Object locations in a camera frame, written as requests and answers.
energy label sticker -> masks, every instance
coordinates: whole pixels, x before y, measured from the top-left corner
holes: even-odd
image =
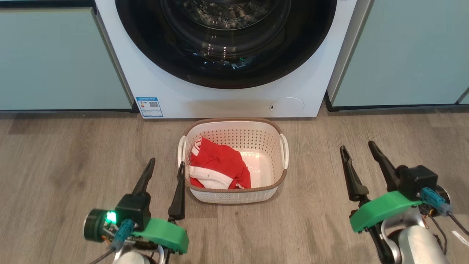
[[[138,107],[143,117],[163,117],[156,97],[137,97]]]

front-loading washing machine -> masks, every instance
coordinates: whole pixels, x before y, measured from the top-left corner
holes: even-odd
[[[314,117],[356,0],[96,0],[144,118]]]

green 3d-printed part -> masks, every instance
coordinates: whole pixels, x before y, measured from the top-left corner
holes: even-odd
[[[420,205],[421,200],[411,201],[399,191],[387,193],[373,201],[367,202],[350,218],[354,232],[363,231],[377,223],[400,214],[409,207]]]
[[[132,235],[141,236],[175,252],[187,253],[189,246],[189,237],[184,228],[159,218],[151,218],[143,232],[133,232]]]

light green cabinet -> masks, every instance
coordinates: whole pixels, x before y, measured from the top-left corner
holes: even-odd
[[[371,2],[332,106],[455,104],[469,87],[469,1]]]
[[[469,94],[466,94],[466,96],[461,100],[460,104],[469,104]]]
[[[0,110],[130,109],[92,8],[0,9]]]

laundry basket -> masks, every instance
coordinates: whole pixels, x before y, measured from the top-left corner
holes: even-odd
[[[186,185],[197,199],[211,203],[261,202],[271,198],[285,179],[288,143],[275,123],[260,118],[215,118],[196,122],[179,141],[178,166],[182,161],[190,165],[192,146],[199,136],[239,151],[251,174],[252,188],[196,187],[190,183],[189,170],[186,169]]]

